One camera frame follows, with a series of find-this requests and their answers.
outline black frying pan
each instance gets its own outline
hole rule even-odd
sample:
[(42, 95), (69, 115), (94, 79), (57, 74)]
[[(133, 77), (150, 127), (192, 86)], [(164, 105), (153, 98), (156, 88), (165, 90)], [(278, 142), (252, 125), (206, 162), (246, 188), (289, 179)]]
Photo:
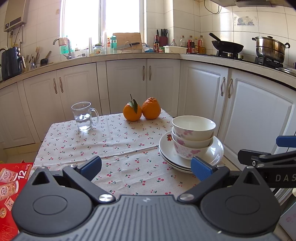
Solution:
[(241, 44), (232, 43), (228, 41), (221, 41), (221, 39), (219, 39), (213, 33), (209, 33), (209, 35), (215, 39), (212, 41), (212, 43), (217, 50), (227, 52), (227, 53), (239, 53), (244, 48), (244, 46)]

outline plate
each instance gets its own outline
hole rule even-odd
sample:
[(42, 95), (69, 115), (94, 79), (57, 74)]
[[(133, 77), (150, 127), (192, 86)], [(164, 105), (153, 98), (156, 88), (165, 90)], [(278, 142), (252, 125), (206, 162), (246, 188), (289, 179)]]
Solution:
[(182, 167), (178, 167), (178, 166), (176, 166), (175, 164), (173, 164), (172, 162), (170, 162), (163, 154), (162, 154), (162, 152), (161, 152), (161, 150), (159, 150), (160, 151), (160, 154), (161, 154), (161, 156), (163, 157), (163, 159), (174, 169), (174, 170), (177, 170), (177, 171), (179, 171), (179, 172), (184, 172), (184, 173), (188, 173), (188, 174), (193, 174), (192, 173), (192, 171), (189, 171), (188, 169), (185, 169), (185, 168), (182, 168)]
[[(180, 157), (175, 148), (172, 139), (172, 131), (165, 133), (159, 141), (159, 150), (161, 153), (173, 164), (182, 168), (191, 169), (191, 160)], [(223, 157), (224, 147), (217, 137), (213, 137), (213, 144), (209, 147), (207, 152), (201, 156), (197, 155), (212, 166), (216, 165)]]

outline red box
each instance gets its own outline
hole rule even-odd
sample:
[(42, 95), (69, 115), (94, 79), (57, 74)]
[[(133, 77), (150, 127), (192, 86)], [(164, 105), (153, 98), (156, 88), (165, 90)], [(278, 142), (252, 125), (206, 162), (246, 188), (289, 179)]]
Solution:
[(32, 165), (33, 162), (0, 164), (0, 241), (11, 240), (18, 233), (11, 209), (27, 183)]

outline floral bowl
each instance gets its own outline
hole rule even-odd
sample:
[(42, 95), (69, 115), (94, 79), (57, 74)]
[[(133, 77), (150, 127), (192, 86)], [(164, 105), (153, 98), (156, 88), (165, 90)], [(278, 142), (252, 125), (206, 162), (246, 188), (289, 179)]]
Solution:
[(174, 141), (174, 148), (175, 148), (177, 154), (180, 157), (183, 157), (188, 160), (191, 160), (192, 157), (194, 157), (194, 156), (204, 155), (207, 152), (207, 150), (210, 148), (210, 146), (213, 144), (213, 138), (211, 139), (210, 144), (205, 148), (189, 148), (186, 146), (182, 146), (181, 144), (176, 142), (174, 140), (174, 138), (173, 138), (173, 141)]
[(175, 128), (172, 127), (172, 138), (178, 142), (180, 145), (189, 147), (189, 148), (205, 148), (209, 146), (211, 140), (213, 139), (214, 133), (212, 137), (205, 141), (188, 141), (186, 139), (183, 139), (182, 137), (179, 137), (175, 134)]
[(200, 116), (182, 115), (172, 120), (175, 135), (189, 141), (204, 141), (213, 136), (215, 122)]

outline faucet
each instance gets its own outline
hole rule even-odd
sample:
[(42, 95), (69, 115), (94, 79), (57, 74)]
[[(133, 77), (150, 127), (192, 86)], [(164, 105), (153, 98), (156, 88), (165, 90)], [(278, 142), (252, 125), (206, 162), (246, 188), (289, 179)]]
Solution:
[[(54, 42), (53, 42), (53, 45), (56, 43), (56, 41), (58, 41), (59, 38), (55, 39)], [(68, 50), (69, 50), (69, 53), (68, 53), (68, 56), (64, 55), (67, 59), (72, 59), (72, 54), (71, 54), (71, 44), (70, 44), (70, 40), (68, 39)]]

